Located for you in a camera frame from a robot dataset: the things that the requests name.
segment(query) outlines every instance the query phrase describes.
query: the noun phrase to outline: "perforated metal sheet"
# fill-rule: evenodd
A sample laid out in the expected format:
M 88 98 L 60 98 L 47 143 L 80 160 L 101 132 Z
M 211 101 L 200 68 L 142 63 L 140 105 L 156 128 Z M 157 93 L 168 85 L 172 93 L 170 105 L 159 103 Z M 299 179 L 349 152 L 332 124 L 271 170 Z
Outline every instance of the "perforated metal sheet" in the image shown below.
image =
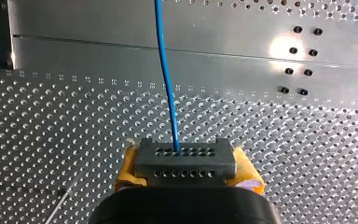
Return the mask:
M 358 1 L 206 2 L 163 4 L 181 140 L 242 145 L 284 223 L 358 223 Z M 152 1 L 10 4 L 14 34 L 30 38 L 13 40 L 20 70 L 0 70 L 0 223 L 42 223 L 70 186 L 53 223 L 87 223 L 127 138 L 172 141 Z M 295 25 L 325 54 L 269 54 Z
M 112 193 L 127 138 L 171 141 L 162 85 L 83 75 L 0 71 L 0 185 L 28 189 L 0 190 L 0 223 L 40 222 L 57 202 L 47 190 L 82 172 L 54 222 L 86 223 Z M 358 109 L 176 94 L 181 140 L 243 145 L 285 222 L 358 222 Z

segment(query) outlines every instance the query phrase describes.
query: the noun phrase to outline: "black rounded object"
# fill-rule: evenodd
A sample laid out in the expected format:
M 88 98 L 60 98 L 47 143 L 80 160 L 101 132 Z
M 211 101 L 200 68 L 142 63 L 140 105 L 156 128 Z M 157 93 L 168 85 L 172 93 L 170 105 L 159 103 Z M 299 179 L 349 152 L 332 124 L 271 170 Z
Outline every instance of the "black rounded object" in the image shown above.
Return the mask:
M 320 28 L 316 28 L 315 30 L 313 30 L 313 33 L 315 35 L 321 35 L 324 33 L 324 30 L 320 29 Z
M 310 69 L 304 70 L 304 75 L 306 75 L 307 77 L 312 76 L 312 74 L 313 74 L 312 70 L 310 70 Z
M 315 57 L 318 55 L 318 50 L 316 49 L 311 49 L 309 52 L 310 56 Z
M 296 49 L 296 48 L 290 48 L 290 49 L 289 49 L 289 52 L 292 53 L 292 54 L 297 54 L 297 53 L 298 53 L 298 49 Z
M 11 61 L 4 61 L 2 62 L 2 65 L 6 68 L 9 68 L 11 67 L 11 65 L 13 65 L 13 63 Z
M 298 94 L 300 94 L 300 95 L 308 95 L 308 91 L 304 90 L 304 89 L 300 89 L 300 90 L 298 90 Z
M 281 224 L 275 207 L 247 189 L 134 187 L 112 194 L 89 224 Z
M 295 71 L 292 68 L 286 68 L 286 70 L 284 70 L 284 73 L 286 73 L 287 75 L 292 75 Z
M 302 27 L 301 26 L 296 26 L 293 31 L 296 33 L 296 34 L 300 34 L 302 32 Z
M 280 92 L 281 92 L 281 93 L 284 93 L 284 94 L 287 94 L 287 93 L 289 93 L 289 88 L 282 87 L 282 88 L 280 89 Z

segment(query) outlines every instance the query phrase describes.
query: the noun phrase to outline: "yellow plastic part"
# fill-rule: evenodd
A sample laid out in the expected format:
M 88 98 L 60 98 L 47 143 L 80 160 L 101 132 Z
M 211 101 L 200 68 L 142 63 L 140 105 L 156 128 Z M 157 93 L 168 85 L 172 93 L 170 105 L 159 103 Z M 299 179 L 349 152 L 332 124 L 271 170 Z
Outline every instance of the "yellow plastic part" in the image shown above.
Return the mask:
M 136 157 L 137 146 L 130 146 L 126 150 L 123 166 L 115 184 L 115 191 L 118 191 L 125 185 L 147 186 L 146 179 L 137 178 L 133 174 L 133 164 Z M 235 178 L 226 181 L 226 186 L 235 187 L 237 184 L 245 180 L 256 180 L 261 183 L 261 187 L 254 187 L 254 192 L 262 194 L 264 192 L 265 183 L 261 175 L 257 172 L 251 161 L 243 152 L 241 147 L 234 148 L 234 158 L 237 163 L 237 174 Z
M 245 180 L 256 180 L 261 183 L 261 187 L 254 187 L 254 192 L 263 194 L 266 184 L 261 175 L 252 165 L 252 162 L 246 156 L 245 152 L 242 150 L 242 147 L 234 147 L 234 158 L 237 163 L 237 173 L 234 179 L 226 180 L 226 186 L 235 187 L 237 184 Z
M 127 148 L 123 165 L 116 179 L 115 192 L 117 192 L 121 187 L 129 184 L 147 186 L 146 179 L 137 178 L 133 174 L 133 164 L 135 162 L 137 149 L 137 146 L 129 146 Z

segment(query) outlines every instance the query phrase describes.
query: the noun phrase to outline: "metal wall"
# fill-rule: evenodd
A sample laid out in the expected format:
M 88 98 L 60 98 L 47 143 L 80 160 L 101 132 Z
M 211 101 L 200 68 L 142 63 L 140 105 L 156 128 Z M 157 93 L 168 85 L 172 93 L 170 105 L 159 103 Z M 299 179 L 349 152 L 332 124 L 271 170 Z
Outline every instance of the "metal wall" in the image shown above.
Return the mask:
M 70 186 L 53 222 L 87 223 L 126 139 L 171 141 L 153 1 L 9 3 L 0 223 L 42 223 Z M 284 223 L 358 223 L 358 1 L 162 5 L 181 140 L 242 145 Z

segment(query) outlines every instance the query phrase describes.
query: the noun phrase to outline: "blue wire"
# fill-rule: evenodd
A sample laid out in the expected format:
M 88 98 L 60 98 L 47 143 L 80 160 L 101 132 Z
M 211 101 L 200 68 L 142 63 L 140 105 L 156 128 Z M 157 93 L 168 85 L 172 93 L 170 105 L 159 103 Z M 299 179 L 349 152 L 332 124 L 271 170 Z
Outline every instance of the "blue wire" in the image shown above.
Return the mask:
M 161 62 L 162 75 L 164 76 L 165 89 L 167 91 L 167 96 L 168 96 L 168 108 L 170 109 L 173 147 L 176 152 L 179 152 L 180 143 L 179 143 L 178 125 L 176 122 L 176 115 L 175 115 L 175 103 L 173 101 L 170 69 L 168 68 L 167 55 L 165 54 L 164 24 L 162 22 L 161 1 L 162 0 L 155 0 L 158 53 L 159 53 L 159 61 Z

